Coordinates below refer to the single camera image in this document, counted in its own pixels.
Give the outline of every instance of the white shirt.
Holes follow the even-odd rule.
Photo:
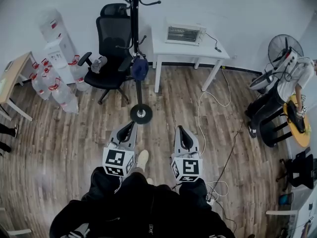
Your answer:
[[[298,58],[292,75],[289,75],[291,71],[288,68],[286,69],[286,73],[281,77],[277,86],[277,92],[285,102],[293,95],[297,84],[302,89],[306,86],[314,74],[314,62],[310,58]]]

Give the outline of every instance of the coat rack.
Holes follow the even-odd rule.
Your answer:
[[[139,45],[143,43],[146,35],[143,36],[142,40],[139,42],[139,3],[149,6],[154,4],[160,4],[161,1],[156,1],[152,3],[144,3],[142,0],[125,0],[128,3],[127,7],[120,7],[120,9],[124,10],[130,10],[130,17],[131,17],[131,46],[130,47],[118,47],[121,49],[131,49],[133,48],[133,59],[132,63],[134,63],[136,58],[139,58],[142,56],[144,59],[146,58],[146,55],[143,54],[140,49]],[[141,81],[135,80],[136,83],[136,89],[137,89],[137,97],[138,97],[138,104],[135,105],[130,112],[130,117],[133,121],[135,121],[137,124],[146,124],[148,123],[153,116],[152,109],[142,102],[142,86]]]

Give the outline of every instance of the shoe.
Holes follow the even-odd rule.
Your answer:
[[[251,122],[248,122],[248,131],[249,131],[249,134],[252,138],[257,137],[257,130],[251,128]]]
[[[4,146],[4,149],[3,149],[5,152],[7,153],[10,153],[11,152],[11,147],[10,146]]]
[[[16,138],[18,136],[18,131],[19,131],[19,125],[18,124],[15,125],[14,130],[15,130],[14,138]]]
[[[149,160],[149,152],[147,150],[143,150],[138,156],[137,168],[141,168],[143,172],[145,172],[145,166],[148,160]]]
[[[147,178],[147,182],[148,182],[148,184],[150,184],[150,185],[153,185],[153,184],[154,184],[154,182],[153,182],[153,179],[152,179],[152,178]]]

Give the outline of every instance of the plastic water jug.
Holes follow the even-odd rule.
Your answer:
[[[43,99],[47,100],[51,94],[48,87],[43,83],[42,77],[38,74],[31,73],[30,78],[32,79],[32,86],[36,93]]]
[[[55,84],[49,87],[54,99],[60,104],[67,113],[78,114],[78,102],[76,96],[71,89],[61,82],[60,78],[56,78]]]
[[[42,78],[44,84],[46,84],[47,87],[55,85],[55,80],[57,78],[60,79],[58,73],[54,70],[54,68],[51,65],[47,66],[44,69],[44,72],[42,73]]]
[[[36,22],[47,42],[55,41],[58,37],[67,35],[62,17],[54,8],[46,8],[41,11]]]
[[[88,68],[85,66],[78,66],[77,63],[79,61],[79,56],[74,56],[72,63],[69,63],[70,72],[73,75],[73,78],[76,83],[76,87],[79,91],[86,91],[91,86],[84,81],[84,78],[88,72]]]
[[[49,65],[52,65],[51,62],[50,62],[49,60],[47,60],[47,58],[44,58],[44,59],[42,60],[42,64],[43,64],[44,67],[47,67],[47,66],[49,66]]]
[[[37,62],[34,62],[34,63],[32,64],[32,67],[33,67],[34,70],[36,70],[36,72],[34,72],[34,74],[38,74],[39,77],[41,77],[42,74],[43,74],[43,72],[44,72],[44,66],[38,64]]]

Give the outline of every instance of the white table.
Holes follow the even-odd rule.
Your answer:
[[[207,33],[213,38],[218,38],[215,34],[207,29]],[[202,91],[206,91],[211,81],[218,72],[221,63],[224,59],[230,59],[226,50],[223,48],[221,43],[218,41],[217,47],[222,51],[221,53],[214,49],[215,40],[210,38],[208,35],[205,35],[203,41],[199,46],[194,45],[185,45],[185,44],[174,44],[165,42],[166,34],[163,27],[152,27],[152,39],[153,39],[153,52],[154,52],[154,61],[153,68],[156,68],[155,76],[155,92],[159,92],[159,79],[161,73],[162,62],[166,57],[170,56],[187,56],[195,57],[196,64],[194,69],[197,69],[203,58],[214,58],[217,59],[216,64],[214,65],[210,75],[205,81]]]

